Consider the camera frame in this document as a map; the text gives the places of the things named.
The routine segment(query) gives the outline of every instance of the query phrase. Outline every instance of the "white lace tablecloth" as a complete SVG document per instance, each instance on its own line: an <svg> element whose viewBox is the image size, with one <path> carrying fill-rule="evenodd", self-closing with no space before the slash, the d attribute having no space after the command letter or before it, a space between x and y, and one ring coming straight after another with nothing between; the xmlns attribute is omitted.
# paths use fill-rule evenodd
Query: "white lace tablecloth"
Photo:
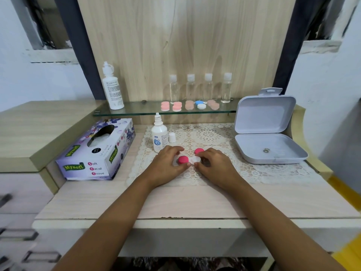
<svg viewBox="0 0 361 271"><path fill-rule="evenodd" d="M174 132L177 141L170 145L180 145L184 151L180 153L188 157L194 156L196 148L204 150L213 147L226 154L238 173L249 183L279 184L297 182L309 185L324 181L306 162L299 164L250 164L242 158L237 148L233 123L198 123L167 125L168 132ZM153 150L151 126L147 128L138 155L129 173L127 184L130 185L151 163L156 156ZM208 180L198 173L193 166L164 186L208 185Z"/></svg>

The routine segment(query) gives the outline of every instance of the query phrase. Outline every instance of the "drawer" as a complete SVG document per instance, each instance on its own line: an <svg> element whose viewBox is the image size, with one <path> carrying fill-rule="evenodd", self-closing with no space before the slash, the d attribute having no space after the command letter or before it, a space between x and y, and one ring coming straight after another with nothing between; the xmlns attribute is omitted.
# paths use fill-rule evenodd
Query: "drawer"
<svg viewBox="0 0 361 271"><path fill-rule="evenodd" d="M0 242L34 241L38 233L31 228L36 214L0 214Z"/></svg>
<svg viewBox="0 0 361 271"><path fill-rule="evenodd" d="M53 194L40 173L0 173L0 214L38 214Z"/></svg>
<svg viewBox="0 0 361 271"><path fill-rule="evenodd" d="M0 242L0 254L26 271L50 271L60 255L44 243Z"/></svg>

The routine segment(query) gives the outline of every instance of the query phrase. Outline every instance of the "drawer handle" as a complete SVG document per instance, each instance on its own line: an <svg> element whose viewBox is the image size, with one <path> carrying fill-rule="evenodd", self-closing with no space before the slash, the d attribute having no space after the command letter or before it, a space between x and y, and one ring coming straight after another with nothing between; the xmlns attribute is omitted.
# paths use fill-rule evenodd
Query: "drawer handle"
<svg viewBox="0 0 361 271"><path fill-rule="evenodd" d="M4 196L0 196L0 208L12 198L13 196L11 194L5 194Z"/></svg>
<svg viewBox="0 0 361 271"><path fill-rule="evenodd" d="M0 228L0 241L34 241L38 235L34 229Z"/></svg>
<svg viewBox="0 0 361 271"><path fill-rule="evenodd" d="M57 263L61 258L58 252L34 252L29 250L26 252L24 258L21 260L22 263L29 262L49 262Z"/></svg>

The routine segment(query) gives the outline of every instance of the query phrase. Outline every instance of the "tissue box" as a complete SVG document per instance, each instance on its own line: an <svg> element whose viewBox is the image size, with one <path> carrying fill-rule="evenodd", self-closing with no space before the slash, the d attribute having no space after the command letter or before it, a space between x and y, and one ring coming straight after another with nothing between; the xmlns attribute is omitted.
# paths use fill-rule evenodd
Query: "tissue box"
<svg viewBox="0 0 361 271"><path fill-rule="evenodd" d="M101 120L56 163L67 180L112 180L134 137L132 119Z"/></svg>

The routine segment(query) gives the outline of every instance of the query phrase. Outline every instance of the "hand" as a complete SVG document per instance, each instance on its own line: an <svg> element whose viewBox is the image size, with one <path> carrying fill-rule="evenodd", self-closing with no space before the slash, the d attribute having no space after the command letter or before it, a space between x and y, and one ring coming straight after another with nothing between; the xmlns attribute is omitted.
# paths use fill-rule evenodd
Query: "hand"
<svg viewBox="0 0 361 271"><path fill-rule="evenodd" d="M181 146L167 145L159 151L158 155L154 157L151 164L139 177L144 178L150 184L151 189L170 182L191 166L190 163L173 165L174 156L183 150L184 148Z"/></svg>
<svg viewBox="0 0 361 271"><path fill-rule="evenodd" d="M206 167L202 163L195 163L194 167L206 176L212 183L218 185L222 189L229 191L243 178L234 168L231 160L220 150L209 148L199 152L196 156L206 158L210 162L210 167Z"/></svg>

